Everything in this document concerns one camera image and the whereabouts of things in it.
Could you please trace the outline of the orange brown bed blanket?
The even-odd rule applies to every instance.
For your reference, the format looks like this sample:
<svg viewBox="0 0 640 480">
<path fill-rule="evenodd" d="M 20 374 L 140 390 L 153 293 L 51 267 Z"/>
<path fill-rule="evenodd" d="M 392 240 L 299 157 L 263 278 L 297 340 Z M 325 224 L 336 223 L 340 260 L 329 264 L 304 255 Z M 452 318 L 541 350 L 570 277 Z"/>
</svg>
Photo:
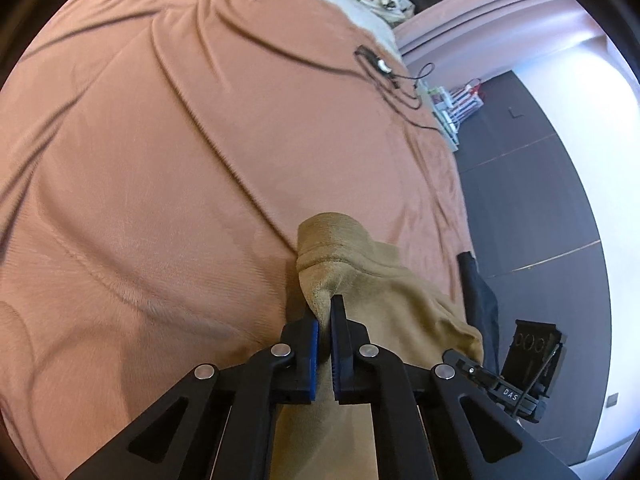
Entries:
<svg viewBox="0 0 640 480">
<path fill-rule="evenodd" d="M 274 344 L 316 214 L 464 309 L 456 162 L 359 46 L 406 72 L 326 0 L 68 0 L 41 29 L 1 91 L 1 421 L 38 478 Z"/>
</svg>

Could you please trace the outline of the pink curtain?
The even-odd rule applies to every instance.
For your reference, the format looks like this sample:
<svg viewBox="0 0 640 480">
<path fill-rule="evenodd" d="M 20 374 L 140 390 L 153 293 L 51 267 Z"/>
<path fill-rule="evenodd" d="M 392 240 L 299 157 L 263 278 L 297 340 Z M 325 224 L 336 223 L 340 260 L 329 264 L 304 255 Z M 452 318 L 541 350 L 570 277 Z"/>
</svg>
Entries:
<svg viewBox="0 0 640 480">
<path fill-rule="evenodd" d="M 432 86 L 488 80 L 603 35 L 576 0 L 442 0 L 395 29 L 405 66 Z"/>
</svg>

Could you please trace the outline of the olive brown garment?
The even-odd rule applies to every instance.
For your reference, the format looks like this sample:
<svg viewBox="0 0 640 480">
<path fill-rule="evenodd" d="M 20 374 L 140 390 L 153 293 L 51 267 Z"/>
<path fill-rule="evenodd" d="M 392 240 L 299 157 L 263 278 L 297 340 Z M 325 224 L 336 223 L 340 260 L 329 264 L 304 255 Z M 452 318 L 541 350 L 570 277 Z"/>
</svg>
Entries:
<svg viewBox="0 0 640 480">
<path fill-rule="evenodd" d="M 374 479 L 371 412 L 334 400 L 329 362 L 330 300 L 344 299 L 348 318 L 403 361 L 424 368 L 448 349 L 476 362 L 480 332 L 464 309 L 400 262 L 398 249 L 377 242 L 355 219 L 327 212 L 298 228 L 296 270 L 308 306 L 320 323 L 319 389 L 310 405 L 280 411 L 271 475 L 275 479 Z"/>
</svg>

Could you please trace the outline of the white storage rack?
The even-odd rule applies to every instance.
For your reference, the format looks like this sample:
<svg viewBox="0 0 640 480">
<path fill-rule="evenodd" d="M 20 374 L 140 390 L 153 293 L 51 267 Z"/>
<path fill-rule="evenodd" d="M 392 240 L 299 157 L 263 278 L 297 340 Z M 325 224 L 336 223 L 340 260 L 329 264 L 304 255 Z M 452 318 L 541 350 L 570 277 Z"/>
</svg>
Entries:
<svg viewBox="0 0 640 480">
<path fill-rule="evenodd" d="M 447 90 L 444 87 L 430 87 L 426 82 L 418 83 L 419 96 L 431 107 L 440 134 L 452 152 L 459 149 L 462 122 L 484 105 L 480 96 L 481 84 L 479 79 L 473 79 L 462 87 Z"/>
</svg>

